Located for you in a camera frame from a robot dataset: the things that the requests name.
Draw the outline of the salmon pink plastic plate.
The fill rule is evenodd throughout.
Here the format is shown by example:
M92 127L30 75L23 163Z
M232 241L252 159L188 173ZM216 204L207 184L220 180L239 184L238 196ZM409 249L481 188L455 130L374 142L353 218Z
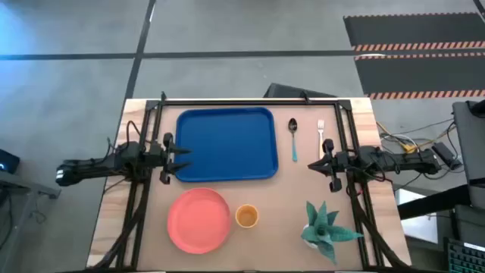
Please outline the salmon pink plastic plate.
M190 254L205 254L226 240L230 209L215 190L194 188L182 193L167 215L167 232L174 245Z

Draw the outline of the black device blue light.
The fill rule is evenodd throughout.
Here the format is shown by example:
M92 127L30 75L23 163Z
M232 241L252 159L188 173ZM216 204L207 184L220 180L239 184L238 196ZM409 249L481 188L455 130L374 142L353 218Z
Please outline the black device blue light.
M0 171L15 174L20 164L20 158L3 149L0 149Z

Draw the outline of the black aluminium table frame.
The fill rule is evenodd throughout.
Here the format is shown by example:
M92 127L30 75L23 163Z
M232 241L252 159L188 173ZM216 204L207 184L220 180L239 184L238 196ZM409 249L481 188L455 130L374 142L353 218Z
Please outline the black aluminium table frame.
M274 116L279 168L268 179L222 181L206 184L227 202L230 214L243 204L258 209L259 220L251 228L240 227L234 218L226 240L206 254L185 253L167 232L171 204L192 184L173 179L160 182L160 170L139 184L125 184L102 200L100 218L108 210L134 212L139 218L128 241L123 265L135 271L165 273L195 271L359 271L377 266L389 268L391 260L409 264L410 255L390 182L369 181L361 185L341 175L343 188L332 193L330 179L308 165L318 157L318 120L336 150L380 144L371 101L351 99L130 99L121 116L117 142L143 145L174 133L179 115L187 110L212 108L267 108ZM297 121L296 151L292 160L290 118ZM336 264L300 237L307 224L306 202L323 202L339 211L336 223L364 236L335 246Z

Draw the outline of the metal spoon teal handle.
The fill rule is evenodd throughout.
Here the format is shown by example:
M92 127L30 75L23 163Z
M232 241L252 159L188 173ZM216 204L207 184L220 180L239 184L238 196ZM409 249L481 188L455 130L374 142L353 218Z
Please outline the metal spoon teal handle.
M288 123L288 129L292 134L292 160L294 162L298 161L297 151L296 151L296 138L295 133L297 131L297 121L295 118L290 118Z

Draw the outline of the yellow plastic cup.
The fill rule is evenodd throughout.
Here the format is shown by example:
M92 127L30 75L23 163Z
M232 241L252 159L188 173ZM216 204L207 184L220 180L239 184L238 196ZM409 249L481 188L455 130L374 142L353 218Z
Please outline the yellow plastic cup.
M242 228L253 228L259 220L256 207L249 204L241 205L235 214L236 223Z

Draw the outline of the green artificial succulent plant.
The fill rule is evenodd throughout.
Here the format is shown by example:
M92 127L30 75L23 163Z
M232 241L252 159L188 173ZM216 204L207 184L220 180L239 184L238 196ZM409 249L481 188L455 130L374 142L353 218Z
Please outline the green artificial succulent plant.
M362 233L335 225L339 211L327 211L327 204L322 203L317 210L309 201L306 202L308 223L300 237L308 244L315 245L319 253L336 264L335 243L357 240Z

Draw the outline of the black desk beam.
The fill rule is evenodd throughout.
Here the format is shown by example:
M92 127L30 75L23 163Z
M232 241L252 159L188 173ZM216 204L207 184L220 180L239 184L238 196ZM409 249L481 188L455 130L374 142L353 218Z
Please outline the black desk beam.
M453 209L456 205L469 206L471 204L468 185L461 185L452 189L425 196L411 202L398 205L401 220L416 218L434 212Z

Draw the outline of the grey metal stand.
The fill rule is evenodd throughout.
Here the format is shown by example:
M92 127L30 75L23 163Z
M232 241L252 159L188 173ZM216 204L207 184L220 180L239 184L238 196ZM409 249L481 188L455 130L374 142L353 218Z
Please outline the grey metal stand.
M23 198L19 209L10 208L9 232L0 242L0 273L7 273L11 267L14 254L20 242L27 220L34 211L36 201L40 195L46 195L50 199L57 199L61 190L59 188L48 187L36 182L23 180L16 174L0 171L0 190L4 190L5 200L12 200L12 196L17 194Z

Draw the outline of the black angular case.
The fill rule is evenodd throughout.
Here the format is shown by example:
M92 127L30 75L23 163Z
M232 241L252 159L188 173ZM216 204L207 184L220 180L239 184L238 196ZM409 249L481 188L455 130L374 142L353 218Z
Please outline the black angular case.
M336 96L320 93L308 89L302 89L294 86L287 86L279 83L272 83L265 94L264 98L336 98Z

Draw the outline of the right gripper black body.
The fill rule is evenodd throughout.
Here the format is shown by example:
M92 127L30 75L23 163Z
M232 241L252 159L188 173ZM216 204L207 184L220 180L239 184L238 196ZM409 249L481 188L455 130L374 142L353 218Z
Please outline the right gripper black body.
M325 165L332 168L332 181L330 182L330 191L332 193L336 193L342 189L342 182L336 176L337 172L346 173L347 171L349 171L350 174L348 175L348 181L356 184L356 171L350 171L350 168L353 167L353 165L351 165L351 161L353 160L354 156L350 155L349 153L353 153L354 155L356 155L357 152L354 149L345 149L343 152L337 152L335 155L333 155L332 152L334 150L334 144L332 139L324 140L323 150L325 155L330 156L330 162Z

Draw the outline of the black backlit keyboard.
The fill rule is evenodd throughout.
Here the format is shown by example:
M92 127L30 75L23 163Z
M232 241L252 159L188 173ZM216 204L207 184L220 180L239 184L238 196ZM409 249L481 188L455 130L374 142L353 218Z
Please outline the black backlit keyboard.
M485 273L485 247L446 238L449 273Z

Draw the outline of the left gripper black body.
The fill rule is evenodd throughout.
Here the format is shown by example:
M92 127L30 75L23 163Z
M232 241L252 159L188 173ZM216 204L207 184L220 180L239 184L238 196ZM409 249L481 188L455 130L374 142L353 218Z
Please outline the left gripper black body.
M149 147L149 167L150 168L159 168L161 167L162 170L160 171L159 180L163 184L169 184L169 161L171 157L171 144L173 144L173 134L172 133L165 133L163 136L162 144L160 144L157 140L153 140Z

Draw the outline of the blue plastic tray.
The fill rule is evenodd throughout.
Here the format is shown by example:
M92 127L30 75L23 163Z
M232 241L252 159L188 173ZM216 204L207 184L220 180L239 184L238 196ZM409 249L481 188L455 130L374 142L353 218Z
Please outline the blue plastic tray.
M189 163L176 173L182 182L268 179L279 168L274 116L262 107L187 110L175 143L190 151L174 158Z

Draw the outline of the black power adapter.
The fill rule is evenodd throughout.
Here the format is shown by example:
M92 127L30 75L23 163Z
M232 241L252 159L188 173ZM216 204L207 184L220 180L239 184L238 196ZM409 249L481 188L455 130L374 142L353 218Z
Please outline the black power adapter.
M450 168L452 171L460 168L462 163L458 160L455 154L441 142L434 143L432 145L432 150L440 157L443 163Z

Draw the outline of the dark grey computer case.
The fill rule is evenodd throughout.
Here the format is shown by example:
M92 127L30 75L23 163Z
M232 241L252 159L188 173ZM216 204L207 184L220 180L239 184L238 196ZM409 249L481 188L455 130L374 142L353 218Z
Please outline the dark grey computer case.
M452 104L472 206L485 209L485 99Z

